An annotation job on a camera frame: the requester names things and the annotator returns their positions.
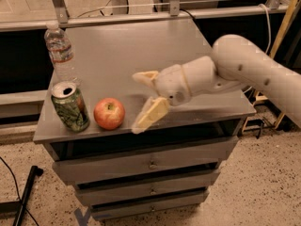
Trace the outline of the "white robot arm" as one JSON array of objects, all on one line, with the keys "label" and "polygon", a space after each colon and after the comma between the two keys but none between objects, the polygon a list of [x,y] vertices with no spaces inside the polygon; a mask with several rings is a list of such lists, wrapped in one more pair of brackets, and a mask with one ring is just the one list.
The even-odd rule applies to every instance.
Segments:
[{"label": "white robot arm", "polygon": [[301,126],[301,74],[275,62],[253,42],[238,35],[217,39],[208,56],[160,72],[135,73],[133,79],[157,93],[136,117],[132,125],[135,134],[161,120],[171,106],[188,103],[200,94],[230,92],[245,86],[263,93]]}]

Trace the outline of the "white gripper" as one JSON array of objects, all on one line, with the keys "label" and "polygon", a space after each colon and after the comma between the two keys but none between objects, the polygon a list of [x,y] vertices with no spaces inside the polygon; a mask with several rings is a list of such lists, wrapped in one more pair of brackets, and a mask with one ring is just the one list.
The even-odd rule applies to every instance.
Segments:
[{"label": "white gripper", "polygon": [[134,134],[146,131],[154,123],[161,120],[168,113],[170,105],[182,105],[191,100],[191,93],[181,65],[173,65],[160,72],[135,73],[132,75],[132,78],[135,82],[151,89],[156,88],[158,94],[162,96],[157,98],[150,97],[144,103],[131,127]]}]

